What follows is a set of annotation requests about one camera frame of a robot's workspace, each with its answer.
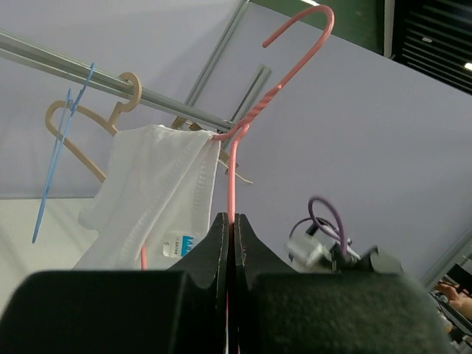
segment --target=light purple wall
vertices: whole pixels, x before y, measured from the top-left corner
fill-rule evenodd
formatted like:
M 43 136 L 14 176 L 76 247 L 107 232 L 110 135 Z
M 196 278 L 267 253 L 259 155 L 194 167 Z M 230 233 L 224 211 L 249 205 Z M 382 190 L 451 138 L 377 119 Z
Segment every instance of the light purple wall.
M 229 116 L 258 64 L 274 85 L 320 31 L 253 6 L 199 108 Z M 311 195 L 339 209 L 357 251 L 373 244 L 416 277 L 472 226 L 472 99 L 391 60 L 331 37 L 254 121 L 240 146 L 237 210 L 286 259 L 284 242 Z M 225 209 L 218 176 L 215 211 Z

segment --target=white towel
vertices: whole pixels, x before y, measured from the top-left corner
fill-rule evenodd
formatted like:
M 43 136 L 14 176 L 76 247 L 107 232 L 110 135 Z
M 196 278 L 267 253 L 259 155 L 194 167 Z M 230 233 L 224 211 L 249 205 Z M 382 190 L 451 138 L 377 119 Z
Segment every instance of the white towel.
M 208 232 L 220 143 L 162 125 L 120 131 L 107 178 L 79 223 L 99 237 L 75 269 L 168 268 Z

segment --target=pink hanger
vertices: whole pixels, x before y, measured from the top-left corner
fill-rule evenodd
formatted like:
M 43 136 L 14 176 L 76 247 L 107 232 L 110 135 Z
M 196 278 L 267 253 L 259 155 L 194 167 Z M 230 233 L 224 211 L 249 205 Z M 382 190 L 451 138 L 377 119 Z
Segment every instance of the pink hanger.
M 319 51 L 319 49 L 325 44 L 327 38 L 330 36 L 331 31 L 333 30 L 334 26 L 334 13 L 330 7 L 326 5 L 318 5 L 309 7 L 306 10 L 295 15 L 293 18 L 288 20 L 283 26 L 281 26 L 277 31 L 274 32 L 264 43 L 263 47 L 266 48 L 269 46 L 273 41 L 275 41 L 282 33 L 284 33 L 287 28 L 289 28 L 292 24 L 297 22 L 299 19 L 310 15 L 311 13 L 325 13 L 327 16 L 327 24 L 324 28 L 322 36 L 319 40 L 315 43 L 315 45 L 308 51 L 307 54 L 295 65 L 292 70 L 288 72 L 288 74 L 273 88 L 271 88 L 265 96 L 256 104 L 255 107 L 245 116 L 242 120 L 239 121 L 228 133 L 219 134 L 213 136 L 213 140 L 227 140 L 232 138 L 239 130 L 240 133 L 236 135 L 233 143 L 231 145 L 231 151 L 229 154 L 229 173 L 228 173 L 228 219 L 230 225 L 230 232 L 232 232 L 232 227 L 235 223 L 235 214 L 236 214 L 236 154 L 237 154 L 237 146 L 239 145 L 240 141 L 248 132 L 249 128 L 251 127 L 251 123 L 255 117 L 259 115 L 262 110 L 267 107 L 267 105 L 272 101 L 275 95 L 290 81 L 290 79 Z

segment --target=beige plastic hanger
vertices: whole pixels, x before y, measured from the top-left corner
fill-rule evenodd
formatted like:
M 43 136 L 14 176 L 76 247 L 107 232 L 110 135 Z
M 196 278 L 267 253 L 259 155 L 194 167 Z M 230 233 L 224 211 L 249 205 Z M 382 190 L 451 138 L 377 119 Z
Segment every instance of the beige plastic hanger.
M 117 120 L 122 112 L 130 112 L 139 104 L 141 100 L 142 94 L 142 84 L 141 80 L 132 72 L 124 72 L 119 76 L 123 80 L 130 81 L 133 84 L 133 96 L 128 103 L 117 102 L 113 112 L 111 112 L 110 118 L 106 120 L 105 118 L 101 117 L 99 114 L 85 108 L 81 105 L 77 107 L 77 111 L 88 118 L 91 118 L 100 126 L 102 126 L 107 132 L 109 132 L 112 136 L 118 133 L 118 129 L 116 128 Z M 66 104 L 66 101 L 55 101 L 51 104 L 47 111 L 46 111 L 46 128 L 48 131 L 54 134 L 54 136 L 59 136 L 59 139 L 62 139 L 62 134 L 58 133 L 58 129 L 54 126 L 52 122 L 52 115 L 54 112 L 59 109 L 63 108 Z M 64 139 L 64 145 L 100 180 L 103 182 L 106 178 L 103 171 L 92 161 L 89 157 L 87 157 L 81 149 L 79 149 L 73 142 L 71 142 L 68 138 Z

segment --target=metal pole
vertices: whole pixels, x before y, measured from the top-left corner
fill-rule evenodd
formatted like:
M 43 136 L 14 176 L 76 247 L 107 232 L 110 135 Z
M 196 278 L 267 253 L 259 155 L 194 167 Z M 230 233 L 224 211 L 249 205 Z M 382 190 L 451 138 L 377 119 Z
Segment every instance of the metal pole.
M 271 74 L 272 70 L 268 66 L 260 64 L 257 67 L 257 71 L 251 81 L 251 85 L 244 95 L 244 98 L 241 100 L 241 103 L 237 107 L 236 112 L 233 114 L 233 117 L 229 120 L 230 122 L 237 123 L 247 115 L 249 109 L 251 109 L 251 107 L 254 105 L 257 95 L 262 91 L 264 85 L 267 82 L 267 79 L 269 76 L 271 76 Z
M 249 7 L 251 0 L 240 0 L 239 4 L 237 5 L 235 11 L 233 12 L 232 17 L 229 19 L 226 28 L 223 31 L 220 39 L 216 43 L 215 48 L 210 54 L 208 61 L 205 63 L 204 68 L 201 70 L 196 82 L 193 84 L 192 89 L 190 90 L 189 95 L 185 100 L 185 104 L 187 105 L 195 105 L 198 98 L 201 95 L 201 92 L 204 90 L 205 86 L 208 83 L 209 77 L 212 75 L 213 70 L 216 67 L 217 62 L 220 60 L 223 51 L 225 50 L 229 40 L 235 33 L 235 30 L 238 24 L 244 17 L 244 13 Z M 173 122 L 172 128 L 179 129 L 184 123 L 186 119 L 184 116 L 179 115 Z
M 88 64 L 21 40 L 1 29 L 0 57 L 76 83 L 84 83 L 90 71 Z M 95 70 L 90 87 L 124 98 L 131 98 L 133 92 L 129 82 L 100 70 Z M 230 122 L 147 89 L 142 90 L 140 103 L 222 131 L 228 131 L 233 126 Z

